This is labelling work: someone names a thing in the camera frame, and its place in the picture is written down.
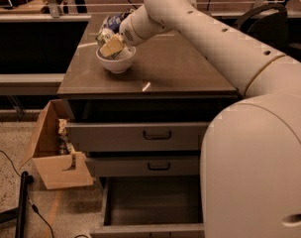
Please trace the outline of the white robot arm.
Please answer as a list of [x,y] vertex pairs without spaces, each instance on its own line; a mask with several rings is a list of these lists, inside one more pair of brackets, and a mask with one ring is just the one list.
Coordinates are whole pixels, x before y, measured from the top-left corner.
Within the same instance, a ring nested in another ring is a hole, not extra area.
[[195,0],[144,0],[100,51],[109,57],[167,30],[242,96],[203,139],[205,238],[301,238],[301,62],[198,11]]

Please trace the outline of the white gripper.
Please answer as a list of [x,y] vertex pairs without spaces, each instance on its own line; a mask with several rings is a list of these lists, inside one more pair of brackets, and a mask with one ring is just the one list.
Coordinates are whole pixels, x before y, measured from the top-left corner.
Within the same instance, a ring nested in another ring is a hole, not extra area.
[[[120,35],[113,35],[100,48],[100,53],[105,58],[119,53],[116,60],[126,60],[134,55],[134,47],[163,32],[164,26],[154,21],[146,7],[141,6],[122,21],[119,27]],[[124,40],[131,47],[125,47]]]

